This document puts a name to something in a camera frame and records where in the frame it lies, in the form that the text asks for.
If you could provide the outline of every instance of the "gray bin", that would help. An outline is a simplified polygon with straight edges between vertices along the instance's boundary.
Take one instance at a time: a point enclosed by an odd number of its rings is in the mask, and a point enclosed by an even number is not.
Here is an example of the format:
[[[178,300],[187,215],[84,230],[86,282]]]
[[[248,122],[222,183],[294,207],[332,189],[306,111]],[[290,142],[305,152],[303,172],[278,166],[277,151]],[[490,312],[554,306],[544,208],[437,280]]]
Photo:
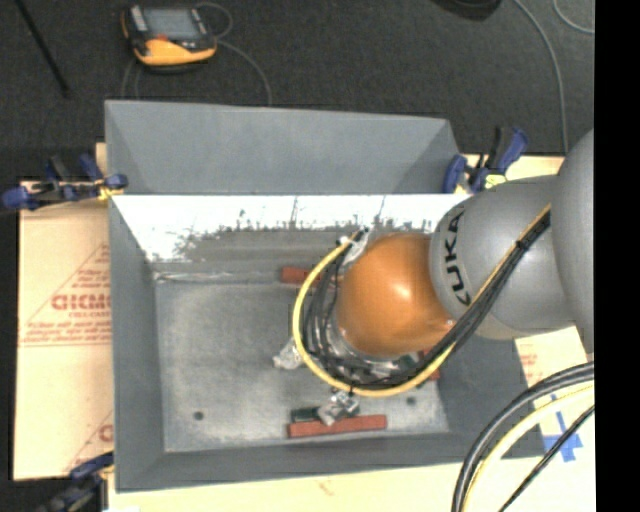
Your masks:
[[[106,143],[109,173],[130,180],[109,213],[119,491],[460,461],[525,389],[513,342],[476,337],[438,381],[361,400],[387,414],[385,431],[285,435],[289,411],[329,390],[271,363],[296,295],[279,268],[312,266],[380,212],[385,229],[435,228],[455,202],[439,194],[457,153],[447,121],[108,101]],[[282,200],[324,213],[247,218]],[[171,250],[156,251],[169,232]],[[514,453],[540,450],[529,436]]]

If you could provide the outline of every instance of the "cardboard sheet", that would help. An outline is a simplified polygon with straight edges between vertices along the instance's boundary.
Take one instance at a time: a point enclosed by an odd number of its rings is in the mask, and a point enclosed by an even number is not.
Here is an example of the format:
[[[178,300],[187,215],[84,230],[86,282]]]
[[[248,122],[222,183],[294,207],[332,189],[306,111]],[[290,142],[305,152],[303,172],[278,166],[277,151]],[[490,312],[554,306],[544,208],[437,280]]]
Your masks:
[[[14,479],[113,446],[106,203],[21,213]]]

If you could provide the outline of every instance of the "black carpet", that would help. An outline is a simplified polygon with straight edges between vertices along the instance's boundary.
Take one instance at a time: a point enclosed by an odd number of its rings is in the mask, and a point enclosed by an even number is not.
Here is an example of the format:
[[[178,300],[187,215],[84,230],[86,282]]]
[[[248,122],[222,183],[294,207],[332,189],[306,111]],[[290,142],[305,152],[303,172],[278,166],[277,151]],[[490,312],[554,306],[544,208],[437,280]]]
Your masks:
[[[127,2],[23,1],[71,96],[61,94],[16,3],[4,1],[0,192],[40,176],[54,153],[73,163],[92,148],[104,135],[107,98],[266,105],[270,92],[277,107],[444,117],[468,153],[487,151],[496,126],[516,125],[529,152],[564,154],[594,125],[595,36],[584,29],[593,29],[595,0],[503,0],[489,13],[454,0],[220,0],[233,17],[225,44],[206,66],[175,76],[133,65],[118,21]],[[215,31],[228,26],[222,10],[202,11]],[[15,227],[15,216],[0,216],[3,512],[32,510],[65,484],[9,482]]]

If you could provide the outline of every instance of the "orange device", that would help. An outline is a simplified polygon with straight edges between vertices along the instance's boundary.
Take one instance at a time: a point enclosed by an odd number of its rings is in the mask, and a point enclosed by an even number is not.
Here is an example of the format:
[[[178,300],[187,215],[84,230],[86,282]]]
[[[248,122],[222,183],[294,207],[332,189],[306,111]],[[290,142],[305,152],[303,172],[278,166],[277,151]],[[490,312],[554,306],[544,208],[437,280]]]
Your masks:
[[[195,7],[140,7],[122,12],[122,30],[137,59],[157,71],[181,71],[216,52],[211,30]]]

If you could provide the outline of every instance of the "clamp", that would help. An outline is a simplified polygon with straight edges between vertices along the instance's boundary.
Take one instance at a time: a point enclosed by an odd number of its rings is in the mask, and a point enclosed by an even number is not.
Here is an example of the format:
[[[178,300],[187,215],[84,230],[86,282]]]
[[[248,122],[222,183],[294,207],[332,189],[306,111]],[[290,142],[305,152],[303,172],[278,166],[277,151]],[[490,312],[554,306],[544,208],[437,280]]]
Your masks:
[[[30,189],[18,186],[2,194],[2,203],[11,210],[36,210],[52,204],[75,202],[94,197],[106,198],[124,189],[129,181],[124,174],[105,177],[89,153],[79,157],[80,167],[86,178],[72,181],[72,176],[58,155],[49,158],[45,166],[45,179]]]
[[[35,512],[77,512],[81,510],[102,489],[102,470],[114,463],[113,452],[107,452],[74,468],[69,477],[74,482],[64,491],[56,494]]]
[[[480,156],[475,167],[467,163],[466,157],[455,155],[447,169],[442,184],[442,192],[451,194],[460,186],[465,192],[475,194],[485,189],[489,175],[504,176],[507,169],[525,152],[529,145],[527,135],[519,128],[511,128],[511,137],[507,129],[496,128],[495,138],[489,155]]]

